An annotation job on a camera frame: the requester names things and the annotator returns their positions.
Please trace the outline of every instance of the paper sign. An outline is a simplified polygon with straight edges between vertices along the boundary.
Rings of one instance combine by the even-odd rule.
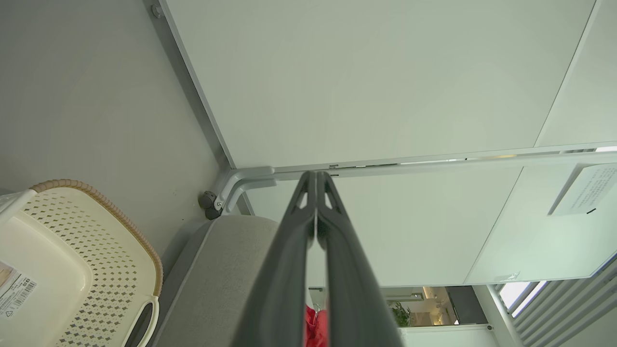
[[[585,167],[576,177],[552,215],[590,213],[617,180],[617,163]]]
[[[0,319],[13,318],[35,288],[32,278],[0,261]]]

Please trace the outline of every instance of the white wall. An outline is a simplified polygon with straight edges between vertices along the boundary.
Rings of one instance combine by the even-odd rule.
[[[409,347],[501,347],[484,324],[402,328],[401,335]]]
[[[167,24],[151,18],[141,0],[0,2],[0,190],[89,183],[168,270],[226,160]]]

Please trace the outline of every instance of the gray metal bracket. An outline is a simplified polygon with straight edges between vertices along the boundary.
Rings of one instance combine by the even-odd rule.
[[[244,191],[248,189],[252,189],[252,188],[248,188],[249,186],[246,186],[246,185],[237,185],[238,182],[240,182],[241,180],[246,180],[246,179],[259,178],[262,176],[266,176],[264,177],[265,179],[271,180],[271,177],[267,177],[267,176],[270,176],[273,173],[274,173],[274,168],[272,166],[251,167],[248,169],[235,169],[235,170],[229,171],[229,173],[227,174],[227,178],[225,179],[225,184],[223,185],[223,189],[221,189],[221,192],[218,194],[216,200],[214,201],[215,208],[217,210],[221,210],[225,208],[224,211],[231,212],[231,210],[233,209],[233,206],[238,201],[240,194],[242,194]],[[242,188],[242,191],[236,196],[234,191],[239,188]]]
[[[231,190],[231,196],[225,204],[225,212],[231,213],[231,210],[233,210],[234,206],[238,202],[238,199],[245,191],[257,188],[268,188],[271,186],[276,186],[276,180],[274,178],[241,180]]]

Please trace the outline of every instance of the white laundry basket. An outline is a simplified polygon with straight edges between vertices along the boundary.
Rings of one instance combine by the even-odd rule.
[[[123,346],[159,316],[162,266],[93,187],[53,180],[0,196],[0,346]]]

